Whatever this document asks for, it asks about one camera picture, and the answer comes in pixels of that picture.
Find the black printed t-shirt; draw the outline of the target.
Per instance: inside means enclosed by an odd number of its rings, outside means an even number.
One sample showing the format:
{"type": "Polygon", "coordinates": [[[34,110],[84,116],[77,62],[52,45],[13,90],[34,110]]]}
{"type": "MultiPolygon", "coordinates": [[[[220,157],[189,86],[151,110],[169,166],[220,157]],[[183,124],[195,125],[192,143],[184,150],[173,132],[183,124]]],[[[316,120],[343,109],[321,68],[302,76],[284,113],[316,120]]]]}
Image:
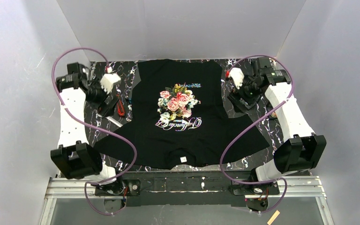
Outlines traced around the black printed t-shirt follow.
{"type": "MultiPolygon", "coordinates": [[[[125,163],[172,169],[216,165],[227,145],[253,122],[230,118],[222,100],[222,67],[214,61],[150,60],[137,64],[132,120],[94,144],[94,149],[125,163]],[[187,157],[182,163],[181,157],[187,157]]],[[[231,163],[268,148],[257,127],[226,153],[231,163]]]]}

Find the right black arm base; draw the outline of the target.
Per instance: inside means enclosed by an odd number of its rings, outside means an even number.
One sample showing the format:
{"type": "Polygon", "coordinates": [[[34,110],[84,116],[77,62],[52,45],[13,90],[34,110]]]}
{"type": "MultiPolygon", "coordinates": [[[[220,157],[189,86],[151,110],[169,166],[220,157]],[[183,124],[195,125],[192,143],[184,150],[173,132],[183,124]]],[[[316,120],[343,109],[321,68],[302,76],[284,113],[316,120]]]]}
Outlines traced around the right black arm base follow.
{"type": "Polygon", "coordinates": [[[246,185],[231,181],[231,185],[228,190],[233,195],[252,195],[254,198],[280,194],[278,184],[276,182],[246,185]]]}

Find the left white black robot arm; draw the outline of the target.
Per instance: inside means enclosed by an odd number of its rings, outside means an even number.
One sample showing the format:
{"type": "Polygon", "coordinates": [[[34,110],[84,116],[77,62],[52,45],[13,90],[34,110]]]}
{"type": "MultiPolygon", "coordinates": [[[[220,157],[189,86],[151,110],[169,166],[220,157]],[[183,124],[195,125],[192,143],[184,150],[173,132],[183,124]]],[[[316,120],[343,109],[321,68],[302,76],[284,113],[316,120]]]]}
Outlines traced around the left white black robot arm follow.
{"type": "Polygon", "coordinates": [[[116,171],[104,165],[100,154],[89,145],[85,133],[86,95],[81,88],[88,69],[75,62],[67,65],[67,74],[56,79],[60,97],[60,137],[58,147],[50,152],[51,160],[67,179],[89,179],[99,185],[115,182],[116,171]]]}

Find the red handled tool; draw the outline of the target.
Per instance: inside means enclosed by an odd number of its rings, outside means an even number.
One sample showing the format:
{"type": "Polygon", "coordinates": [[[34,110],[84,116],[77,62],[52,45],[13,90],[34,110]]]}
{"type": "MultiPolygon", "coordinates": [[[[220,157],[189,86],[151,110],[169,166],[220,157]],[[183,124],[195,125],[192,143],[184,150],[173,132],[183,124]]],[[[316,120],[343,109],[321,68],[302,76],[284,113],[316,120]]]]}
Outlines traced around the red handled tool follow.
{"type": "Polygon", "coordinates": [[[120,117],[124,117],[126,114],[123,102],[120,99],[118,99],[118,102],[117,102],[117,114],[120,117]]]}

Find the white garment label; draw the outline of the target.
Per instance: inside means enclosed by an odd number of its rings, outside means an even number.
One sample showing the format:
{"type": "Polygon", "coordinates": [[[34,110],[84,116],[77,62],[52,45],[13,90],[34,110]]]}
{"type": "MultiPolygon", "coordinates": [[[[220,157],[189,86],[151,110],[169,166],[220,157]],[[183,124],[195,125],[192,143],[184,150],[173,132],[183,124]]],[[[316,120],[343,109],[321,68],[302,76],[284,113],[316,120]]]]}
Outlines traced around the white garment label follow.
{"type": "Polygon", "coordinates": [[[180,161],[181,161],[182,163],[187,162],[187,157],[181,157],[181,158],[180,158],[180,161]]]}

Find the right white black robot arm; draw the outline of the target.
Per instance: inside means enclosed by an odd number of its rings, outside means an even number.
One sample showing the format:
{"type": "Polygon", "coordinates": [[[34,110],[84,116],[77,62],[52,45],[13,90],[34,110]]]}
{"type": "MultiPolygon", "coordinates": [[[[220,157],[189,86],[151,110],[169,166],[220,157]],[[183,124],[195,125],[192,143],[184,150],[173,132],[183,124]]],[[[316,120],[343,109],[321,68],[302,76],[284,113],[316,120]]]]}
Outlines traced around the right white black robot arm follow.
{"type": "Polygon", "coordinates": [[[273,159],[251,171],[250,178],[243,185],[262,185],[274,182],[283,176],[316,168],[327,145],[323,135],[317,135],[304,118],[293,92],[295,83],[290,72],[283,67],[275,69],[277,59],[265,55],[253,55],[236,61],[226,72],[226,78],[233,80],[235,88],[229,94],[234,108],[245,112],[257,103],[263,94],[272,109],[238,134],[225,148],[220,162],[232,145],[246,132],[265,118],[276,114],[283,134],[283,144],[275,151],[273,159]],[[252,75],[243,74],[238,64],[248,60],[252,75]]]}

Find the aluminium rail frame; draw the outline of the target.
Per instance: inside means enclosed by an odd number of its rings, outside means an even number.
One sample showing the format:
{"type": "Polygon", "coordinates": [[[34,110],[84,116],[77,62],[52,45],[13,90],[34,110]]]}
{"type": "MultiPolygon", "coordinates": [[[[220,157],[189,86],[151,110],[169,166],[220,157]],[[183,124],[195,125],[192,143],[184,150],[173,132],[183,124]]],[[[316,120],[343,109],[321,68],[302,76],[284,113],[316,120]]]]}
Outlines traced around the aluminium rail frame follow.
{"type": "Polygon", "coordinates": [[[119,180],[140,180],[138,196],[96,196],[99,183],[52,178],[42,225],[331,225],[333,219],[318,176],[300,172],[276,181],[280,194],[233,195],[217,166],[208,170],[130,171],[119,180]]]}

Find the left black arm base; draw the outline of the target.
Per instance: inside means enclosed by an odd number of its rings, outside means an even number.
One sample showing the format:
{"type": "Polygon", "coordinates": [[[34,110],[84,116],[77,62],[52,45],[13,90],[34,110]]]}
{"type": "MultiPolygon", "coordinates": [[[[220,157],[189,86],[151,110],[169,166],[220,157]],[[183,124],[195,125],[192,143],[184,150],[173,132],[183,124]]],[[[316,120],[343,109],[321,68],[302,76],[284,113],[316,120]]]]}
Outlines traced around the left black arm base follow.
{"type": "Polygon", "coordinates": [[[110,184],[96,186],[96,196],[138,196],[140,194],[140,180],[119,180],[110,184]]]}

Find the beige tape strip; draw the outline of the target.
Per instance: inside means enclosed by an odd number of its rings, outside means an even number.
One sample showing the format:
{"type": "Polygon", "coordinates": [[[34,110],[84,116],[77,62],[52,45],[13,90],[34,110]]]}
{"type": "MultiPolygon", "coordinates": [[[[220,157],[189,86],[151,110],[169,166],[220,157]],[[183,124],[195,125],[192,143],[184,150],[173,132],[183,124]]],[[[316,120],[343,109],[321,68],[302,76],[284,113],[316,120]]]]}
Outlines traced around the beige tape strip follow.
{"type": "Polygon", "coordinates": [[[272,223],[276,220],[276,218],[278,217],[278,215],[280,214],[280,212],[277,210],[273,213],[273,215],[271,216],[271,218],[268,220],[267,225],[272,225],[272,223]]]}

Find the silver wrench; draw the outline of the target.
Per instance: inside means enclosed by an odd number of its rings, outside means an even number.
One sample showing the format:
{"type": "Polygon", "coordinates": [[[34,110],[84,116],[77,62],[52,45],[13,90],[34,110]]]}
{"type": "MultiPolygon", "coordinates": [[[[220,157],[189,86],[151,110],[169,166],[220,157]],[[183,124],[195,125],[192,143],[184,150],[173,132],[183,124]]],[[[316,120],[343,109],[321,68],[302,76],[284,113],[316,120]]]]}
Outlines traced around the silver wrench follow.
{"type": "Polygon", "coordinates": [[[115,120],[113,117],[106,117],[106,119],[119,128],[123,126],[119,121],[115,120]]]}

